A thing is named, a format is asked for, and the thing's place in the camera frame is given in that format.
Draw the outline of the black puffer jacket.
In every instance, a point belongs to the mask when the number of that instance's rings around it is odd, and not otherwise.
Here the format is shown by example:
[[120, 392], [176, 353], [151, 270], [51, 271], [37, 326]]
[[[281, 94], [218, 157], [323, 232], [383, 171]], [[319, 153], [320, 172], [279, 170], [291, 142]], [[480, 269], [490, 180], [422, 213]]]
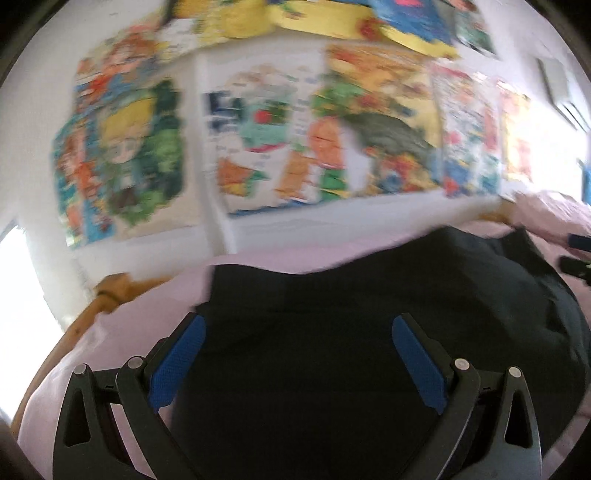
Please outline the black puffer jacket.
[[335, 268], [220, 265], [170, 430], [205, 479], [399, 479], [439, 422], [392, 339], [410, 314], [452, 357], [525, 374], [544, 447], [590, 382], [574, 293], [524, 230], [452, 227]]

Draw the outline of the pink bed sheet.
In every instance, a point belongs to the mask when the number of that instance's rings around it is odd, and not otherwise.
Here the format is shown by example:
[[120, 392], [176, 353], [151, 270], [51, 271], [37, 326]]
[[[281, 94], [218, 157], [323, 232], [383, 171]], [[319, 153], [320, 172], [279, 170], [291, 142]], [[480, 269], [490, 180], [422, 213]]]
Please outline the pink bed sheet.
[[[474, 220], [459, 227], [479, 236], [501, 236], [513, 225], [525, 227], [545, 259], [553, 262], [565, 253], [568, 234], [590, 232], [590, 208], [559, 193], [520, 194], [507, 222]], [[172, 332], [192, 305], [205, 299], [213, 266], [235, 263], [286, 273], [308, 273], [398, 246], [425, 231], [422, 227], [406, 225], [396, 233], [365, 235], [349, 242], [259, 249], [216, 256], [188, 266], [170, 281], [114, 312], [96, 316], [28, 400], [17, 437], [20, 448], [43, 478], [51, 478], [59, 411], [74, 367], [86, 363], [93, 369], [113, 368], [133, 355], [147, 353], [157, 340]]]

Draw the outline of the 2024 dragon drawing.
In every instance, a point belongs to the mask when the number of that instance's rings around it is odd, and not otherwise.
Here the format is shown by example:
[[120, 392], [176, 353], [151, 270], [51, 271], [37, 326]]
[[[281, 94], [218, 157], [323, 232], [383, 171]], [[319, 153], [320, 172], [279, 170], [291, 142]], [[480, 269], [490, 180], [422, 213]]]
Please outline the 2024 dragon drawing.
[[490, 78], [456, 65], [431, 67], [442, 125], [442, 180], [446, 195], [490, 196], [501, 182], [498, 92]]

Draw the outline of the black hill flower drawing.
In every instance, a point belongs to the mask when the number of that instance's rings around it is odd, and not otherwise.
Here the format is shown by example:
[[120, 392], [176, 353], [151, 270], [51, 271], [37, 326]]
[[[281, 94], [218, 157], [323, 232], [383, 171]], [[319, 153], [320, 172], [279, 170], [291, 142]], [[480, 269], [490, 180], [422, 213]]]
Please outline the black hill flower drawing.
[[339, 177], [355, 197], [441, 187], [442, 128], [432, 59], [403, 48], [334, 43], [314, 113], [339, 127]]

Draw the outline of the blue yellow jellyfish drawing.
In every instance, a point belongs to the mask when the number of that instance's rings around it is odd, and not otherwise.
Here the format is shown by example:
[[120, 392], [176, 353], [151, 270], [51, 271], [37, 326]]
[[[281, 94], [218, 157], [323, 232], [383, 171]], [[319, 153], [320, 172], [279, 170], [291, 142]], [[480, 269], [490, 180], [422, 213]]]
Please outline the blue yellow jellyfish drawing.
[[433, 1], [269, 1], [274, 25], [344, 40], [391, 41], [432, 58], [457, 59]]

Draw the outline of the anime character drawing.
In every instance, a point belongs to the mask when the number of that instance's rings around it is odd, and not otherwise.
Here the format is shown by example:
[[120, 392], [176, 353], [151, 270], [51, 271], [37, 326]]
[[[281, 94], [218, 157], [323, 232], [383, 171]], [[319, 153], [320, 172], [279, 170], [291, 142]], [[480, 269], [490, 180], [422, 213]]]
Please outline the anime character drawing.
[[182, 93], [172, 77], [125, 93], [99, 112], [106, 205], [117, 238], [199, 223], [185, 133]]

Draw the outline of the fruit juice drawing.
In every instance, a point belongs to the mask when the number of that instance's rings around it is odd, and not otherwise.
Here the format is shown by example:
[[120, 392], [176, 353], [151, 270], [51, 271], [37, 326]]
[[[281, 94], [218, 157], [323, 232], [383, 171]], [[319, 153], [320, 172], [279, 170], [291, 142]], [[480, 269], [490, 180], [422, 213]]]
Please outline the fruit juice drawing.
[[204, 95], [212, 169], [230, 216], [349, 197], [342, 128], [320, 104], [317, 65], [226, 67]]

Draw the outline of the wooden bed frame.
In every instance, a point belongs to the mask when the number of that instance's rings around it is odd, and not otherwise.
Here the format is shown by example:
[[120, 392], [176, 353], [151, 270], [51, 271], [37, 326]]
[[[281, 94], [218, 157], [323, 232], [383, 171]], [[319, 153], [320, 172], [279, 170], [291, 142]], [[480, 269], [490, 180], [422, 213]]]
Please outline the wooden bed frame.
[[24, 413], [31, 396], [53, 368], [76, 346], [84, 333], [95, 323], [96, 317], [99, 314], [112, 313], [121, 305], [131, 302], [171, 279], [171, 276], [161, 276], [147, 280], [133, 280], [129, 273], [117, 273], [107, 275], [94, 287], [93, 300], [66, 329], [25, 391], [10, 426], [15, 439], [19, 436]]

